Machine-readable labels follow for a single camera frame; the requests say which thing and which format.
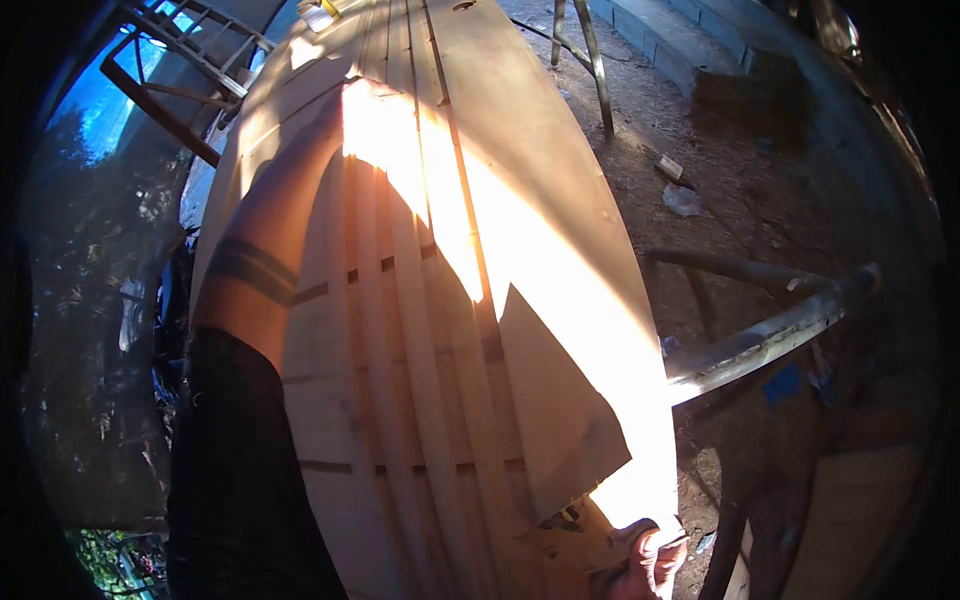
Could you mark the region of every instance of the metal frame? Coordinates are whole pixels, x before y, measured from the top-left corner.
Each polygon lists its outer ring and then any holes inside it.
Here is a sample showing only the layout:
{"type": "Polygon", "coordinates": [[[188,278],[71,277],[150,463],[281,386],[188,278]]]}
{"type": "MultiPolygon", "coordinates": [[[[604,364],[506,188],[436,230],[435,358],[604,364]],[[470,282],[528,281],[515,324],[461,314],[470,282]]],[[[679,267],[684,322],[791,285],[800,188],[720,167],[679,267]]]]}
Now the metal frame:
{"type": "Polygon", "coordinates": [[[116,16],[122,21],[129,22],[134,27],[134,31],[107,54],[100,65],[100,71],[163,129],[210,166],[216,168],[220,162],[220,155],[203,138],[193,133],[187,123],[183,123],[158,102],[150,92],[181,96],[220,108],[223,112],[219,127],[222,129],[239,112],[253,79],[249,78],[241,84],[229,74],[229,71],[235,66],[237,59],[243,55],[244,51],[250,48],[251,44],[259,46],[268,55],[273,51],[275,45],[259,32],[199,0],[182,0],[169,14],[156,11],[161,2],[162,0],[152,0],[148,3],[139,0],[122,0],[118,4],[116,16]],[[174,18],[183,11],[192,11],[198,15],[186,31],[181,31],[174,23],[174,18]],[[218,23],[221,25],[221,29],[215,36],[201,45],[190,39],[190,35],[203,21],[218,23]],[[218,63],[206,53],[206,48],[211,47],[226,31],[233,31],[243,36],[245,40],[229,59],[223,63],[218,63]],[[184,57],[207,79],[218,85],[219,91],[214,92],[213,97],[209,97],[192,89],[148,83],[143,75],[143,61],[140,57],[140,37],[143,34],[163,42],[167,50],[184,57]],[[131,77],[115,60],[117,54],[131,42],[133,42],[136,53],[139,81],[131,77]]]}
{"type": "Polygon", "coordinates": [[[170,110],[149,93],[149,84],[147,84],[143,78],[139,36],[140,32],[135,31],[117,44],[117,46],[104,57],[104,61],[100,64],[100,72],[113,82],[114,85],[119,87],[120,91],[127,94],[127,97],[133,100],[133,103],[140,107],[147,116],[156,121],[163,129],[173,135],[195,155],[216,169],[220,163],[220,154],[211,148],[205,140],[193,133],[188,125],[181,122],[170,110]],[[137,71],[140,78],[139,82],[131,77],[115,60],[116,55],[126,48],[130,42],[133,42],[135,47],[137,71]]]}
{"type": "Polygon", "coordinates": [[[600,101],[600,114],[603,117],[604,134],[607,138],[613,138],[613,113],[610,108],[610,94],[607,91],[607,74],[604,71],[603,57],[600,54],[600,46],[597,44],[597,36],[593,31],[593,23],[590,21],[587,0],[573,0],[573,6],[577,10],[577,17],[580,19],[580,27],[584,32],[584,41],[587,43],[589,56],[584,53],[583,50],[576,47],[573,42],[570,41],[570,38],[564,34],[566,0],[554,0],[552,36],[532,25],[521,23],[516,19],[510,20],[514,25],[553,42],[553,48],[550,51],[550,64],[553,66],[559,64],[560,49],[563,47],[593,76],[597,85],[597,98],[600,101]]]}
{"type": "Polygon", "coordinates": [[[862,305],[880,285],[880,269],[865,265],[837,280],[777,265],[706,252],[648,248],[650,260],[690,267],[796,294],[813,293],[791,308],[697,352],[664,357],[672,406],[715,390],[799,348],[862,305]]]}

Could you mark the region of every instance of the forearm tattoo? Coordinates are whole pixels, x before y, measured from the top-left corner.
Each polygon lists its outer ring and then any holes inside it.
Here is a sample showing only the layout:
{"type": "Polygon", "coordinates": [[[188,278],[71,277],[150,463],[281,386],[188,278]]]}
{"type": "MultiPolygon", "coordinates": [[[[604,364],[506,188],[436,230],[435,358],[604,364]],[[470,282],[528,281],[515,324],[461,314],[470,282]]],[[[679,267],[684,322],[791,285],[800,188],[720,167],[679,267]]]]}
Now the forearm tattoo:
{"type": "Polygon", "coordinates": [[[242,281],[282,306],[292,306],[297,275],[258,247],[233,238],[217,245],[206,272],[242,281]]]}

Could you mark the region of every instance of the wooden leg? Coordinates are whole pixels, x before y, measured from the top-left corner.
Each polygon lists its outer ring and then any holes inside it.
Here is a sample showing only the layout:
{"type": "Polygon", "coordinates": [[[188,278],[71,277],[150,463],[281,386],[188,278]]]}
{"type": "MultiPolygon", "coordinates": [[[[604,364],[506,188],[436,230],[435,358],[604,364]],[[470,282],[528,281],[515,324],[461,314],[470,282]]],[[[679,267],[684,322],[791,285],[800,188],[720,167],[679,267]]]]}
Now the wooden leg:
{"type": "MultiPolygon", "coordinates": [[[[564,32],[564,13],[566,12],[566,0],[554,0],[553,3],[553,37],[564,32]]],[[[560,44],[553,42],[553,49],[550,51],[550,64],[557,66],[560,63],[560,44]]]]}
{"type": "MultiPolygon", "coordinates": [[[[590,13],[587,10],[587,0],[573,0],[573,6],[580,17],[580,27],[584,30],[584,40],[587,42],[587,51],[590,62],[593,64],[593,79],[597,82],[597,96],[600,99],[600,114],[603,115],[603,129],[607,138],[613,137],[613,113],[610,110],[610,94],[607,93],[607,75],[603,70],[603,59],[600,57],[600,47],[597,45],[597,36],[590,22],[590,13]]],[[[554,31],[557,31],[557,15],[554,14],[554,31]]],[[[559,44],[554,44],[555,54],[560,53],[559,44]]]]}

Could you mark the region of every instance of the dirt ground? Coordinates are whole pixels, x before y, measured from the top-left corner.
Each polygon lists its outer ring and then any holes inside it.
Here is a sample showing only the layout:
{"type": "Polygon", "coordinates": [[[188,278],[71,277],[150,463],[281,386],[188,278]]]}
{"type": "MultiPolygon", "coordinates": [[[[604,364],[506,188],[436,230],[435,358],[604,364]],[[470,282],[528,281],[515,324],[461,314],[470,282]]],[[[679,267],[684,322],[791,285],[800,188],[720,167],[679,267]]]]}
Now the dirt ground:
{"type": "MultiPolygon", "coordinates": [[[[514,19],[548,31],[552,3],[499,0],[514,19]]],[[[650,62],[597,17],[593,26],[612,97],[615,139],[603,133],[596,87],[566,51],[550,67],[549,41],[523,32],[552,73],[607,177],[640,261],[657,330],[684,349],[708,343],[776,314],[793,300],[719,276],[654,265],[644,248],[717,252],[843,276],[868,261],[865,240],[825,218],[824,198],[804,172],[802,138],[777,119],[704,113],[651,68],[650,62]],[[684,167],[703,201],[703,214],[683,217],[663,205],[666,179],[647,157],[652,149],[684,167]]],[[[565,31],[586,48],[572,3],[565,31]]],[[[782,585],[803,529],[813,461],[822,437],[823,407],[809,386],[778,403],[759,389],[764,377],[794,363],[802,381],[808,349],[784,357],[674,411],[680,517],[691,536],[689,559],[675,586],[678,600],[722,597],[744,523],[755,538],[752,595],[782,585]],[[705,535],[713,546],[696,553],[705,535]],[[721,547],[708,575],[714,548],[721,547]]]]}

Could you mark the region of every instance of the sky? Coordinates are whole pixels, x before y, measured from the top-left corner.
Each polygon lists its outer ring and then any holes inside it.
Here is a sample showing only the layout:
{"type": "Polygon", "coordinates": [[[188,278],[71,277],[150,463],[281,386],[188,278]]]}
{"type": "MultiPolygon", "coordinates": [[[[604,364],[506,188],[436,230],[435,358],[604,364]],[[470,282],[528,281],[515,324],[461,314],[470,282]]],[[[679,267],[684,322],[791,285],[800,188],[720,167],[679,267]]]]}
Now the sky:
{"type": "MultiPolygon", "coordinates": [[[[169,0],[165,0],[158,8],[160,12],[169,14],[175,5],[169,0]]],[[[190,27],[193,21],[185,14],[179,14],[174,19],[174,23],[181,31],[190,27]]],[[[84,124],[82,133],[87,148],[95,158],[101,158],[116,148],[120,141],[120,134],[127,125],[127,119],[133,110],[133,100],[127,97],[119,88],[112,84],[107,77],[100,72],[100,64],[104,57],[116,47],[124,37],[124,32],[131,29],[124,27],[118,30],[113,40],[107,44],[107,47],[97,55],[97,58],[81,73],[80,77],[74,82],[73,86],[67,91],[53,117],[50,119],[50,125],[56,123],[59,118],[66,114],[72,108],[79,108],[84,112],[84,124]]],[[[149,40],[145,34],[140,40],[140,58],[143,61],[143,76],[150,78],[156,65],[163,58],[165,49],[155,45],[162,43],[158,40],[149,40]]],[[[121,50],[116,56],[117,63],[123,67],[127,73],[134,79],[138,79],[136,72],[136,54],[133,44],[130,43],[121,50]]]]}

